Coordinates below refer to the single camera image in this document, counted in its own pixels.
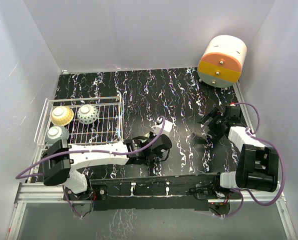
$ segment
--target yellow patterned bowl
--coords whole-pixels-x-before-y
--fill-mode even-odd
[[[66,106],[58,106],[51,113],[51,122],[56,126],[65,126],[73,119],[73,110]]]

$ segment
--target dish rack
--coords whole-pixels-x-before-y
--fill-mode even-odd
[[[84,104],[91,104],[99,110],[99,119],[92,124],[82,124],[77,117],[78,109]],[[65,126],[69,130],[68,144],[97,145],[116,143],[123,140],[124,105],[121,96],[92,97],[75,99],[46,99],[35,133],[34,142],[42,149],[47,148],[46,135],[50,127],[51,112],[57,106],[66,106],[73,110],[74,117]]]

